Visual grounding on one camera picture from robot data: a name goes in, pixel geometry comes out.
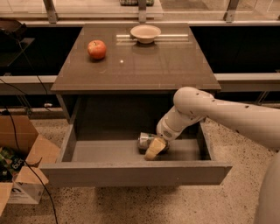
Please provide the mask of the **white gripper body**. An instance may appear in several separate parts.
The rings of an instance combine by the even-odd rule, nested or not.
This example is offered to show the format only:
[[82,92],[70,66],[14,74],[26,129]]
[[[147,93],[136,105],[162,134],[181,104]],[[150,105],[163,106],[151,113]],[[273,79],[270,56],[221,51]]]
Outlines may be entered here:
[[202,120],[202,116],[186,115],[173,106],[158,122],[156,132],[166,141],[175,140],[187,127]]

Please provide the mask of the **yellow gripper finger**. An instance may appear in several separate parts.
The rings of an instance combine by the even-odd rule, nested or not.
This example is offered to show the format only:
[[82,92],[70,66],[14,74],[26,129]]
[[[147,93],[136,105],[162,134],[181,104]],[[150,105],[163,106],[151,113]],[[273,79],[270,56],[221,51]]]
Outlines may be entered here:
[[145,160],[154,160],[156,156],[165,151],[168,143],[162,137],[155,137],[151,140],[150,145],[145,152]]

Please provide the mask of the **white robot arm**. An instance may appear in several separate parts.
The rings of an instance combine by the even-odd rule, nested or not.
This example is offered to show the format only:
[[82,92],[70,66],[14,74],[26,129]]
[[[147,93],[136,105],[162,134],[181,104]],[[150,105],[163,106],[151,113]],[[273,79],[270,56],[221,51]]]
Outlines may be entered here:
[[279,109],[218,100],[197,88],[182,87],[173,96],[173,107],[158,122],[145,158],[154,159],[186,127],[205,118],[276,152],[262,181],[254,224],[280,224]]

